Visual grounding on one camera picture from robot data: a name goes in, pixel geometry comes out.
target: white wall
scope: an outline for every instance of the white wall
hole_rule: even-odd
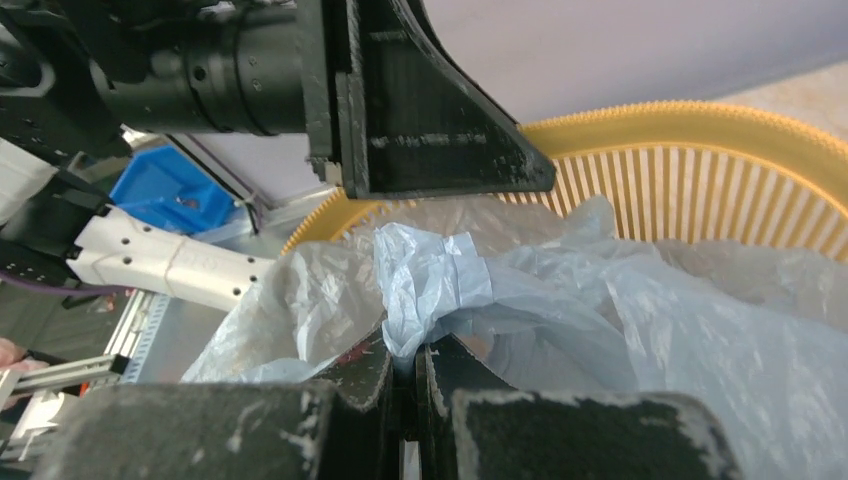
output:
[[[848,58],[848,0],[425,0],[442,44],[519,121],[709,99]],[[305,139],[210,136],[276,198],[318,185]]]

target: blue tray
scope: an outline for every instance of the blue tray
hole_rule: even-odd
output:
[[[112,200],[143,222],[186,234],[221,226],[234,208],[221,187],[170,146],[136,155]]]

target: yellow basket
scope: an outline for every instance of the yellow basket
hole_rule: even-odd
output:
[[[735,239],[848,259],[848,144],[801,122],[747,107],[658,102],[521,129],[554,159],[557,182],[550,193],[498,195],[506,202],[543,203],[566,215],[604,195],[623,238]],[[283,252],[337,241],[387,209],[339,190]]]

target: blue bin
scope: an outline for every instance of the blue bin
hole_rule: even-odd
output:
[[[221,187],[170,146],[136,155],[112,200],[143,222],[186,234],[221,226],[234,208]]]

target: yellow rim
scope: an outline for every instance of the yellow rim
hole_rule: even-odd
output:
[[[848,218],[848,144],[781,115],[708,102],[607,108],[520,126],[550,158],[624,149],[710,149],[775,169]],[[337,241],[382,202],[348,200],[342,190],[309,215],[283,252],[305,241]]]

